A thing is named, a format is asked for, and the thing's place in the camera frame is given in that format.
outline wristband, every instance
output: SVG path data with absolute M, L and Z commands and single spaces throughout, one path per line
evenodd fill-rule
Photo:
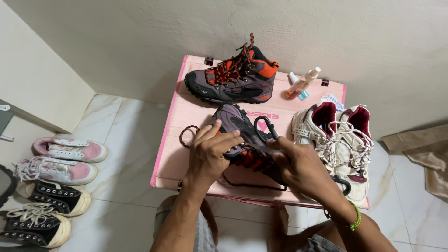
M 356 215 L 358 216 L 358 219 L 355 221 L 355 223 L 353 223 L 352 225 L 346 226 L 349 227 L 352 231 L 355 230 L 355 228 L 357 228 L 359 226 L 359 224 L 361 223 L 361 213 L 359 212 L 358 207 L 349 200 L 350 204 L 352 204 L 352 206 L 355 208 L 356 210 Z M 325 216 L 327 217 L 327 219 L 331 218 L 330 214 L 324 209 L 323 213 L 325 214 Z

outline shoe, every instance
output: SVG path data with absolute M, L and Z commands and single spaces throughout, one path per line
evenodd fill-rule
M 28 203 L 23 209 L 3 211 L 4 229 L 0 236 L 44 248 L 56 248 L 70 236 L 70 222 L 58 215 L 50 204 Z
M 46 156 L 24 159 L 17 164 L 20 181 L 46 179 L 69 186 L 80 186 L 95 179 L 98 169 L 91 164 Z
M 224 157 L 230 160 L 230 164 L 242 165 L 245 168 L 253 169 L 254 172 L 261 171 L 263 174 L 272 178 L 280 185 L 287 184 L 281 177 L 280 167 L 267 154 L 257 151 L 247 143 L 266 146 L 265 143 L 256 135 L 255 128 L 246 116 L 246 111 L 240 110 L 238 105 L 224 103 L 220 105 L 215 114 L 212 116 L 213 122 L 217 119 L 222 121 L 222 125 L 218 134 L 240 130 L 240 136 L 244 139 L 244 143 L 234 146 Z M 260 135 L 266 139 L 272 139 L 272 135 L 259 131 Z
M 33 202 L 51 204 L 58 214 L 66 217 L 85 213 L 92 202 L 86 190 L 43 180 L 20 182 L 16 191 Z
M 37 139 L 34 149 L 44 156 L 86 163 L 98 163 L 108 155 L 108 148 L 94 141 L 44 137 Z
M 216 67 L 189 72 L 185 85 L 198 99 L 210 104 L 244 101 L 264 103 L 272 97 L 274 78 L 279 65 L 267 59 L 254 46 L 250 34 L 250 46 L 245 43 L 240 54 L 224 60 Z
M 13 195 L 16 187 L 17 179 L 14 177 L 13 171 L 0 165 L 0 208 L 8 201 L 8 198 Z
M 335 173 L 350 183 L 352 190 L 346 197 L 359 208 L 364 205 L 369 191 L 368 164 L 373 149 L 369 119 L 369 111 L 362 106 L 354 106 L 336 114 L 336 120 L 340 123 L 335 141 Z
M 336 132 L 336 106 L 330 101 L 313 105 L 297 112 L 292 120 L 294 143 L 313 145 L 328 174 L 335 175 L 332 162 L 335 160 L 333 138 Z

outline finger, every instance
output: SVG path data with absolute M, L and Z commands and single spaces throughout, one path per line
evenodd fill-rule
M 276 164 L 282 168 L 287 169 L 291 166 L 291 163 L 289 162 L 288 158 L 283 155 L 282 153 L 276 152 L 272 155 L 272 159 L 276 162 Z
M 205 132 L 205 134 L 203 134 L 201 136 L 201 138 L 199 138 L 197 140 L 198 143 L 201 143 L 205 140 L 208 140 L 212 137 L 214 137 L 216 135 L 216 133 L 220 130 L 222 121 L 220 119 L 216 120 L 215 123 L 213 123 L 213 127 L 210 128 L 207 132 Z
M 228 133 L 221 133 L 219 135 L 216 135 L 216 136 L 210 138 L 209 140 L 207 140 L 207 142 L 210 145 L 214 145 L 214 144 L 221 143 L 221 142 L 223 142 L 226 139 L 233 138 L 233 137 L 236 137 L 236 136 L 239 136 L 239 135 L 240 135 L 240 131 L 239 130 L 233 130 L 233 131 L 228 132 Z
M 295 152 L 294 144 L 286 139 L 285 137 L 281 136 L 277 140 L 270 140 L 266 142 L 267 146 L 273 149 L 280 150 L 282 149 L 286 154 L 289 156 L 292 156 L 292 154 Z
M 215 149 L 216 153 L 220 153 L 221 155 L 229 151 L 233 146 L 237 146 L 241 143 L 243 143 L 244 140 L 240 136 L 235 136 L 232 138 L 228 138 L 218 144 L 215 144 L 213 148 Z
M 199 140 L 205 133 L 207 133 L 210 129 L 211 129 L 212 125 L 207 125 L 205 127 L 203 127 L 200 131 L 198 131 L 198 133 L 196 134 L 196 136 L 193 139 L 193 143 L 196 142 L 197 140 Z

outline beige cloth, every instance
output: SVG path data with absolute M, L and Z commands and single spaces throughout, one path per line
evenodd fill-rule
M 448 203 L 448 125 L 382 138 L 389 150 L 401 151 L 425 167 L 426 191 Z

